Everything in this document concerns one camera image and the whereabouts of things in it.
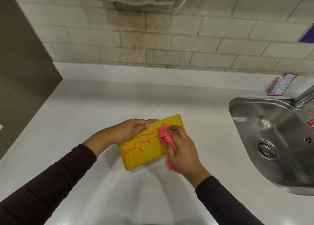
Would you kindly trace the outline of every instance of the maroon long sleeve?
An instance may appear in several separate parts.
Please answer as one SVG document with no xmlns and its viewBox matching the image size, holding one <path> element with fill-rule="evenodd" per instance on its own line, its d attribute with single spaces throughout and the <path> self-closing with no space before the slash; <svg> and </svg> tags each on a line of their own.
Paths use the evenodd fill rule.
<svg viewBox="0 0 314 225">
<path fill-rule="evenodd" d="M 44 224 L 96 159 L 95 154 L 84 145 L 73 148 L 0 202 L 0 224 Z"/>
<path fill-rule="evenodd" d="M 219 225 L 263 225 L 214 176 L 203 180 L 195 191 Z"/>
<path fill-rule="evenodd" d="M 44 224 L 95 161 L 95 154 L 86 146 L 73 148 L 0 202 L 0 224 Z M 196 194 L 219 225 L 262 225 L 213 176 L 198 185 Z"/>
</svg>

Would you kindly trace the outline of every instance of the brick wall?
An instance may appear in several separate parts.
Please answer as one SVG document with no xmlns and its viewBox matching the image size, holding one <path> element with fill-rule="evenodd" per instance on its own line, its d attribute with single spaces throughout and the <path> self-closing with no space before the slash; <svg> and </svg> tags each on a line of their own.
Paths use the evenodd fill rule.
<svg viewBox="0 0 314 225">
<path fill-rule="evenodd" d="M 17 1 L 54 61 L 314 74 L 314 0 Z"/>
</svg>

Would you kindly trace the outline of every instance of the cleaning rag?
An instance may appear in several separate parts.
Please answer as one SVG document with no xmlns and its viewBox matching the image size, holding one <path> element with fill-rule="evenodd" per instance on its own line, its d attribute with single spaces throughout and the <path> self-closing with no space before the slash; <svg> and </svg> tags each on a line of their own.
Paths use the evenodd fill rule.
<svg viewBox="0 0 314 225">
<path fill-rule="evenodd" d="M 175 152 L 176 152 L 178 149 L 177 149 L 175 143 L 173 142 L 171 135 L 170 135 L 169 133 L 167 133 L 166 131 L 164 131 L 164 129 L 170 129 L 170 126 L 167 125 L 167 124 L 163 124 L 163 125 L 161 126 L 160 130 L 159 130 L 159 137 L 160 137 L 161 143 L 162 143 L 162 144 L 165 146 L 165 148 L 166 148 L 167 165 L 168 165 L 168 167 L 169 167 L 169 170 L 173 170 L 174 172 L 177 172 L 177 173 L 181 174 L 181 173 L 170 163 L 170 161 L 169 161 L 168 152 L 167 152 L 167 146 L 166 146 L 166 141 L 169 142 L 169 143 L 173 146 Z"/>
</svg>

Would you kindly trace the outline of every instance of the stainless steel sink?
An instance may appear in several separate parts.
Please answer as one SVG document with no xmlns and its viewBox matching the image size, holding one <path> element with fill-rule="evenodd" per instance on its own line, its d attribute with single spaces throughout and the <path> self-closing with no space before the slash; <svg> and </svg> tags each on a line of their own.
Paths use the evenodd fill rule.
<svg viewBox="0 0 314 225">
<path fill-rule="evenodd" d="M 289 100 L 235 98 L 229 111 L 252 163 L 276 186 L 314 195 L 314 105 Z"/>
</svg>

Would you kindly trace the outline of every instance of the sink drain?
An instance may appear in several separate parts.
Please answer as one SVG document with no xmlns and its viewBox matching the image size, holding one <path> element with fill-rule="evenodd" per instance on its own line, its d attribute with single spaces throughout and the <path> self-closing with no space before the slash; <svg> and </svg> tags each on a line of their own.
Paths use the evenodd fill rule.
<svg viewBox="0 0 314 225">
<path fill-rule="evenodd" d="M 268 160 L 276 160 L 278 158 L 278 153 L 273 144 L 265 140 L 257 140 L 255 142 L 255 147 L 257 152 Z"/>
</svg>

